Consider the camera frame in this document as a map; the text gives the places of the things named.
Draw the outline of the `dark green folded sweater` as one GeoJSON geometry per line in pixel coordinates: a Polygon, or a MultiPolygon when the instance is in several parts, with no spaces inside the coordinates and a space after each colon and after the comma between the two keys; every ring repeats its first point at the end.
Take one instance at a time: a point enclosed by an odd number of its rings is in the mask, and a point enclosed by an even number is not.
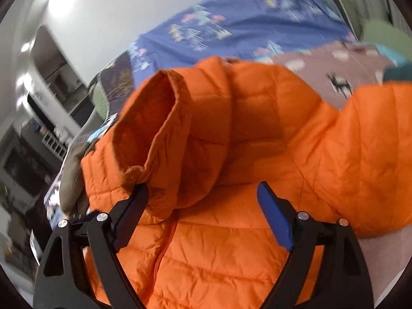
{"type": "Polygon", "coordinates": [[[412,64],[404,64],[401,66],[392,66],[385,69],[383,73],[383,81],[412,81],[412,64]]]}

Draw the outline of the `white small rack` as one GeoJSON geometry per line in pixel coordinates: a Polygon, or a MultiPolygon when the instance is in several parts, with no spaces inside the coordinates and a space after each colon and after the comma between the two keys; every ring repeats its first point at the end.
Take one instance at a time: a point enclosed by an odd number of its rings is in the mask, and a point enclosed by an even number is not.
{"type": "Polygon", "coordinates": [[[42,136],[42,144],[60,161],[64,161],[67,155],[67,147],[50,132],[46,131],[42,136]]]}

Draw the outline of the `blue tree-print sheet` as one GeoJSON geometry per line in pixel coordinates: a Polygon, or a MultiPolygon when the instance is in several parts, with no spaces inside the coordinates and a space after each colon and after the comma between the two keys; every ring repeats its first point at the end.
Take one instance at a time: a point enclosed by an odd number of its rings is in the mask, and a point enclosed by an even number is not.
{"type": "Polygon", "coordinates": [[[324,0],[204,0],[175,14],[129,47],[135,86],[156,71],[207,57],[267,62],[285,52],[356,40],[324,0]]]}

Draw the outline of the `pink polka-dot bedspread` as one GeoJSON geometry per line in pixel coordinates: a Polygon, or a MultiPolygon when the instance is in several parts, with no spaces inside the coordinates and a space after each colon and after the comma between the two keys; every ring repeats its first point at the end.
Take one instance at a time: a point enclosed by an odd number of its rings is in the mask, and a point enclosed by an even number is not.
{"type": "MultiPolygon", "coordinates": [[[[382,45],[339,41],[311,50],[268,57],[264,62],[287,67],[337,109],[343,108],[359,86],[382,84],[383,73],[388,67],[411,64],[382,45]]],[[[411,259],[411,226],[384,236],[361,239],[360,246],[378,305],[411,259]]]]}

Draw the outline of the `dark floral pillow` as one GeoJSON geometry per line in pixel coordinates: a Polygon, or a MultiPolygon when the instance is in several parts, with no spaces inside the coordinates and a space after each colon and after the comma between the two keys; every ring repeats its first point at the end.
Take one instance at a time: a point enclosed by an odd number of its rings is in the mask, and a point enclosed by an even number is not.
{"type": "Polygon", "coordinates": [[[89,84],[89,99],[103,120],[120,112],[133,92],[133,74],[128,51],[112,60],[89,84]]]}

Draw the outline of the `green pillow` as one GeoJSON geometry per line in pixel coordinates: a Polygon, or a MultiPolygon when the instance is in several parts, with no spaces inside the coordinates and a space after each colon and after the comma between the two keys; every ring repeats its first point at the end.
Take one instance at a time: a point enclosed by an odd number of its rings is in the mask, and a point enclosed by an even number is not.
{"type": "Polygon", "coordinates": [[[411,36],[387,22],[367,21],[362,29],[361,41],[384,45],[411,60],[411,36]]]}

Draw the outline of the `olive fleece garment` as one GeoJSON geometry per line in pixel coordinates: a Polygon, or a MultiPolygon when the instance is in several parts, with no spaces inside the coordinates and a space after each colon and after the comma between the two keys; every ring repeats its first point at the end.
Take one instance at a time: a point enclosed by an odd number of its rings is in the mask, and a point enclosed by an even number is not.
{"type": "Polygon", "coordinates": [[[63,214],[69,218],[83,216],[89,208],[81,160],[90,149],[91,144],[87,141],[75,143],[64,160],[59,200],[63,214]]]}

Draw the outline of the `orange puffer jacket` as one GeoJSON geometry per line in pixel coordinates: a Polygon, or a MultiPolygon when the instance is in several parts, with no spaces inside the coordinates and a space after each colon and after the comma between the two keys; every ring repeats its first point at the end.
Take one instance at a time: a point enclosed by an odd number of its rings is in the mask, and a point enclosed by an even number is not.
{"type": "Polygon", "coordinates": [[[81,167],[93,210],[149,189],[118,253],[147,308],[258,308],[287,258],[259,183],[361,238],[411,224],[411,83],[335,109],[283,66],[211,57],[143,82],[81,167]]]}

